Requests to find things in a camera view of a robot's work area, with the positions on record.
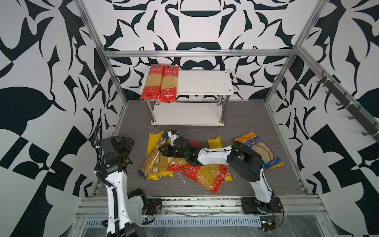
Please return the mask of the yellow pastatime spaghetti package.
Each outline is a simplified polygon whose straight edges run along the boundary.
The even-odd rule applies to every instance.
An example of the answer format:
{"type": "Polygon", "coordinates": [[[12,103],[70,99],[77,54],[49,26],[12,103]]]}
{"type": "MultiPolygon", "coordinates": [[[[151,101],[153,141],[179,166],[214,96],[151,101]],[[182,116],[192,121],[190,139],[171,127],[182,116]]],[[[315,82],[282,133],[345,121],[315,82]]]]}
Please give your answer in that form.
{"type": "MultiPolygon", "coordinates": [[[[171,142],[170,137],[172,136],[172,131],[168,130],[163,133],[161,136],[159,142],[158,142],[158,148],[167,145],[171,142]]],[[[162,154],[162,152],[159,151],[159,168],[158,168],[158,175],[159,177],[173,177],[174,174],[172,172],[168,171],[168,168],[171,164],[172,159],[169,157],[166,157],[162,154]]]]}

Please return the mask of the orange blue spaghetti package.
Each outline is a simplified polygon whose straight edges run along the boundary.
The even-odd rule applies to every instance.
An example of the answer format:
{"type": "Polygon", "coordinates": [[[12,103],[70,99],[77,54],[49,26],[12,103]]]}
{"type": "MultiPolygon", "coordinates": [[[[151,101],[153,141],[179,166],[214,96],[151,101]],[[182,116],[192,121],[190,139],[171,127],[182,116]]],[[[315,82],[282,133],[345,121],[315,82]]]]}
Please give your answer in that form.
{"type": "Polygon", "coordinates": [[[160,138],[160,140],[155,144],[152,151],[147,155],[144,163],[140,167],[138,174],[143,180],[146,180],[150,172],[152,171],[155,162],[158,160],[160,151],[159,148],[167,143],[167,138],[160,138]]]}

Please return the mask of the red fusilli bag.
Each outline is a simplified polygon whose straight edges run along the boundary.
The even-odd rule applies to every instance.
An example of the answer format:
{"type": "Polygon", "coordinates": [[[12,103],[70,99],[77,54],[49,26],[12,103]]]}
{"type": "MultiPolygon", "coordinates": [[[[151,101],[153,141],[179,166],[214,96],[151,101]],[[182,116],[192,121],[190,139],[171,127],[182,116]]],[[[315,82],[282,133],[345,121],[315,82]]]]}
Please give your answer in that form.
{"type": "Polygon", "coordinates": [[[188,167],[183,174],[214,194],[224,182],[233,181],[229,168],[219,164],[188,167]]]}
{"type": "Polygon", "coordinates": [[[187,163],[186,159],[183,158],[168,158],[168,169],[169,172],[184,172],[184,173],[190,173],[190,172],[199,172],[200,166],[193,166],[189,163],[187,163]]]}

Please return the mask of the red spaghetti package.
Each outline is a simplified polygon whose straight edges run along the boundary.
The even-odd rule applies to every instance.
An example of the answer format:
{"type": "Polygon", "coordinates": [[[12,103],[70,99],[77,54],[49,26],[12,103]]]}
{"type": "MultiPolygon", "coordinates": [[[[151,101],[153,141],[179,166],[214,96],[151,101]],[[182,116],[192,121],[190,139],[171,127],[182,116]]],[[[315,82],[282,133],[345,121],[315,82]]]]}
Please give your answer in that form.
{"type": "Polygon", "coordinates": [[[159,94],[159,102],[176,102],[178,86],[179,67],[166,65],[163,71],[163,78],[159,94]]]}
{"type": "Polygon", "coordinates": [[[163,79],[164,65],[152,64],[149,70],[145,86],[141,94],[141,100],[158,100],[163,79]]]}

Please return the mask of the orange blue pasta bag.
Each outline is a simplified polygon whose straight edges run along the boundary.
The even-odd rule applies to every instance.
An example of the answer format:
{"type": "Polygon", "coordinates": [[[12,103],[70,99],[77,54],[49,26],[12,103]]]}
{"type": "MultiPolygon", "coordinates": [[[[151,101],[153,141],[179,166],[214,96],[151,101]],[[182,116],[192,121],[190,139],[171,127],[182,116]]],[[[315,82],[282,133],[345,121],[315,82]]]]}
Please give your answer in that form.
{"type": "Polygon", "coordinates": [[[251,150],[258,153],[262,157],[264,169],[269,170],[284,165],[284,162],[252,131],[236,138],[235,142],[245,144],[251,150]]]}

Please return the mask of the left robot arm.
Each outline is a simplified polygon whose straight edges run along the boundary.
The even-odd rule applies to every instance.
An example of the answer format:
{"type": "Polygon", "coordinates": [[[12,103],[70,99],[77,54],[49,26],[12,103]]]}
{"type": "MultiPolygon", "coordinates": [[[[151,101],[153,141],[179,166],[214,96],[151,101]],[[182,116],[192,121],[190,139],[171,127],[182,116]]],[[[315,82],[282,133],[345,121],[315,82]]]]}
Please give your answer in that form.
{"type": "Polygon", "coordinates": [[[148,205],[141,189],[127,191],[127,166],[133,164],[129,154],[135,141],[129,137],[94,136],[97,164],[94,173],[106,186],[108,217],[102,221],[108,237],[145,237],[142,223],[143,208],[148,205]]]}

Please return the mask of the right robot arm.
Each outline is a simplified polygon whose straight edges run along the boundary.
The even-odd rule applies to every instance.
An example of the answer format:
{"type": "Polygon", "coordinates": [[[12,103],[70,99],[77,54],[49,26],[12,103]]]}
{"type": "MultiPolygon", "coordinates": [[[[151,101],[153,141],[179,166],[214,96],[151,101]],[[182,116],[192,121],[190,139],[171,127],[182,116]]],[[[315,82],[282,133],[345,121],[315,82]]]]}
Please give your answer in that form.
{"type": "Polygon", "coordinates": [[[259,207],[273,207],[274,192],[264,176],[262,157],[247,145],[235,141],[231,146],[217,149],[193,146],[183,137],[158,150],[165,156],[185,159],[191,165],[229,165],[242,179],[248,181],[259,207]]]}

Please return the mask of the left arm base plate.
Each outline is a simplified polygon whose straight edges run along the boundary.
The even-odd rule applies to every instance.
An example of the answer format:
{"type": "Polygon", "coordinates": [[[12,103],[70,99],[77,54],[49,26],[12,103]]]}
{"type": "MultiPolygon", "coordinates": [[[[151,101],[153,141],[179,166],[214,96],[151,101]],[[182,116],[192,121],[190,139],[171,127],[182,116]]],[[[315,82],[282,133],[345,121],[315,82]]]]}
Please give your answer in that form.
{"type": "Polygon", "coordinates": [[[163,199],[161,198],[148,198],[147,203],[142,209],[144,215],[156,215],[161,212],[163,199]]]}

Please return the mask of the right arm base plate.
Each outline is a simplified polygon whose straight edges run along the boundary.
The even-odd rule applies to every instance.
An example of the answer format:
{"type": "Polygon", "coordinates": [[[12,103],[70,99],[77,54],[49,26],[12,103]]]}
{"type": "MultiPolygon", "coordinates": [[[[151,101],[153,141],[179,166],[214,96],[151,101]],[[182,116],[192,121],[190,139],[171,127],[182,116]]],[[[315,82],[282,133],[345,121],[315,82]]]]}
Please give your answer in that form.
{"type": "Polygon", "coordinates": [[[245,214],[267,215],[283,213],[283,206],[278,197],[272,197],[269,203],[258,201],[256,198],[241,198],[242,210],[245,214]]]}

